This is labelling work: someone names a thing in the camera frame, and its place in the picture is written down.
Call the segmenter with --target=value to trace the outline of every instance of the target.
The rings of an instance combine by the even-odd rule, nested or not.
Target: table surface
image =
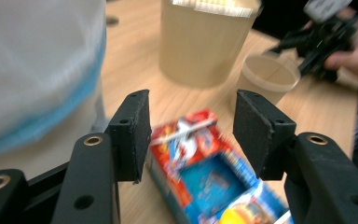
[[[134,91],[150,90],[150,122],[156,127],[188,113],[210,108],[217,114],[221,132],[238,148],[232,134],[233,113],[229,97],[241,61],[247,53],[262,52],[278,42],[251,31],[231,74],[223,84],[209,89],[189,88],[170,81],[158,68],[160,0],[119,0],[106,5],[106,16],[119,23],[107,27],[103,62],[103,101],[112,117],[124,98]],[[336,83],[302,77],[277,107],[296,122],[296,134],[321,133],[334,139],[350,156],[358,106],[358,78],[343,71]],[[268,185],[286,203],[283,182]],[[148,171],[139,185],[119,183],[122,223],[175,223]]]

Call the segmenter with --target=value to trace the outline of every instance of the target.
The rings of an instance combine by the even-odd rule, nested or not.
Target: candy box
[[[216,123],[205,109],[152,132],[146,167],[178,223],[274,223],[287,215]]]

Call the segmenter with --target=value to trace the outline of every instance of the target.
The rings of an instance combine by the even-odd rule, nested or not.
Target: cup rim
[[[291,74],[293,75],[293,78],[295,79],[295,82],[291,84],[276,84],[272,82],[268,82],[263,78],[260,78],[258,76],[250,76],[250,69],[248,66],[246,66],[246,60],[249,60],[250,58],[264,58],[268,60],[275,61],[277,63],[280,63],[286,70],[289,70]],[[292,60],[274,52],[265,52],[265,53],[251,53],[246,55],[245,59],[242,61],[242,69],[241,74],[243,76],[246,76],[248,80],[252,81],[257,87],[267,90],[267,91],[275,91],[275,92],[284,92],[284,91],[290,91],[292,88],[294,88],[298,81],[301,79],[301,74],[298,70],[298,67],[293,63]]]

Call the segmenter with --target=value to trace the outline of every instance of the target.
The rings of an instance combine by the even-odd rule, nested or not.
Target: small beige cup
[[[297,66],[284,56],[273,52],[247,55],[231,97],[230,107],[235,111],[238,89],[256,92],[276,105],[295,87],[300,78]]]

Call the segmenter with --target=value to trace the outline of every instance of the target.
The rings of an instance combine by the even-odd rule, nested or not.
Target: white plastic bag
[[[0,151],[37,140],[95,90],[104,0],[0,0]]]

